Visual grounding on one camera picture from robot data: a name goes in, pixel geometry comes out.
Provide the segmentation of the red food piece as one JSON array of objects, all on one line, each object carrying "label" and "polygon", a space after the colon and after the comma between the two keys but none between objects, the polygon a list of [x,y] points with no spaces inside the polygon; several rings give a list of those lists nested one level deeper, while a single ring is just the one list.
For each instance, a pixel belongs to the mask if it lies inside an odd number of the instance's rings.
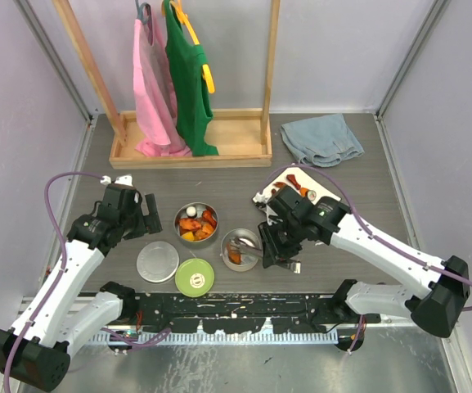
[{"label": "red food piece", "polygon": [[213,214],[210,210],[205,210],[202,213],[201,217],[206,223],[208,223],[213,228],[217,227],[217,220],[214,218],[214,216],[213,216]]}]

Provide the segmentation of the green round lid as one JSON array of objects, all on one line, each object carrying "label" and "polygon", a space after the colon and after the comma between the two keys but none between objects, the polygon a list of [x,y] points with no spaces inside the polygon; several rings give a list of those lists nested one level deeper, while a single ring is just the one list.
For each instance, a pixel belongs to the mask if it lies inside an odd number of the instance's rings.
[{"label": "green round lid", "polygon": [[214,284],[214,269],[209,262],[192,258],[181,263],[175,274],[179,292],[190,298],[207,294]]}]

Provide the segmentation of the large round steel tin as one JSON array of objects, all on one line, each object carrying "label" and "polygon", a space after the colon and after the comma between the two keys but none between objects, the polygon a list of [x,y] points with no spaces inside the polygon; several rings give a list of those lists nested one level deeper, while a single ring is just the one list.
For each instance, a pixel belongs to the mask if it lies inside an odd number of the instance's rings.
[{"label": "large round steel tin", "polygon": [[[196,208],[196,217],[188,217],[186,213],[186,209],[188,206],[194,206]],[[210,210],[214,216],[214,218],[217,220],[217,227],[213,228],[210,226],[208,223],[206,223],[201,215],[205,210]],[[182,235],[184,232],[180,231],[180,228],[178,226],[178,220],[182,218],[192,218],[192,219],[197,219],[202,223],[202,229],[194,231],[193,233],[195,234],[195,240],[193,242],[188,242],[184,239],[182,239]],[[219,218],[217,215],[216,210],[211,206],[203,202],[192,202],[189,203],[185,206],[183,206],[175,215],[174,218],[174,227],[175,231],[179,237],[179,239],[184,243],[189,246],[207,246],[209,242],[213,241],[214,238],[217,236],[218,232],[218,227],[219,227]]]}]

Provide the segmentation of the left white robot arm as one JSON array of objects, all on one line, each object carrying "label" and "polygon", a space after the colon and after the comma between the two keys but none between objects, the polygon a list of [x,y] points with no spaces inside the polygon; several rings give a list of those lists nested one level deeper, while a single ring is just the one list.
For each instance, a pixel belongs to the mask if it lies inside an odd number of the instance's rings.
[{"label": "left white robot arm", "polygon": [[29,304],[7,329],[0,328],[0,372],[44,392],[56,389],[79,349],[109,323],[131,323],[138,313],[135,291],[106,283],[79,312],[69,311],[84,283],[121,241],[159,233],[155,197],[115,182],[90,215],[76,219],[61,257]]}]

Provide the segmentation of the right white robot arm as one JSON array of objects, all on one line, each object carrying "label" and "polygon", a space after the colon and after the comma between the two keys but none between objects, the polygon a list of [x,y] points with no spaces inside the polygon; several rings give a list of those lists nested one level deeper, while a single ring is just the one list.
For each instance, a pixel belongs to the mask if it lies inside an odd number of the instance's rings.
[{"label": "right white robot arm", "polygon": [[311,201],[292,187],[257,193],[254,204],[267,219],[258,226],[263,265],[299,273],[293,258],[304,241],[347,251],[395,278],[397,284],[346,279],[332,297],[334,316],[344,323],[359,314],[410,319],[425,332],[448,338],[470,296],[468,264],[422,253],[367,224],[350,206],[331,196]]}]

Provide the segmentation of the yellow food piece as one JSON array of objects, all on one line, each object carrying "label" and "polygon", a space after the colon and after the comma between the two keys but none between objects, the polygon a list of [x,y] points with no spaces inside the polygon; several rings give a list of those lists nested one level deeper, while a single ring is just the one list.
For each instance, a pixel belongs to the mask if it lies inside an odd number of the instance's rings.
[{"label": "yellow food piece", "polygon": [[188,242],[193,242],[195,240],[195,234],[193,232],[183,233],[182,239]]}]

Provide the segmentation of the small steel bowl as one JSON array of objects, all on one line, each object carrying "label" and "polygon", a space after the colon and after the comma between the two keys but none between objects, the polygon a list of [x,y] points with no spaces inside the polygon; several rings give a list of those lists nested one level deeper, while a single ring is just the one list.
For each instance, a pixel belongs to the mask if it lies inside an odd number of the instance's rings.
[{"label": "small steel bowl", "polygon": [[262,261],[262,255],[261,241],[249,229],[233,229],[222,239],[220,256],[230,270],[249,271]]}]

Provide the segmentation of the round steel lid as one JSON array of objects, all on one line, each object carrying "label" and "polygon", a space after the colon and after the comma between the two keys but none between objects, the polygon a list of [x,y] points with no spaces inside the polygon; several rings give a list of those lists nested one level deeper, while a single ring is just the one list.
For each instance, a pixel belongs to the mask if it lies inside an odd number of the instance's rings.
[{"label": "round steel lid", "polygon": [[168,242],[151,242],[144,246],[137,257],[137,272],[145,281],[162,283],[177,272],[180,258],[177,249]]}]

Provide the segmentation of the orange fried food piece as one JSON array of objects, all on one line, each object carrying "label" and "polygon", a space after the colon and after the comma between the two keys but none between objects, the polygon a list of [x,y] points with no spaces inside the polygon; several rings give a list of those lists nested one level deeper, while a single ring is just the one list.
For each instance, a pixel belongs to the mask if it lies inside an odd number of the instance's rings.
[{"label": "orange fried food piece", "polygon": [[227,257],[232,264],[240,265],[242,262],[242,256],[239,246],[228,243],[226,246]]}]

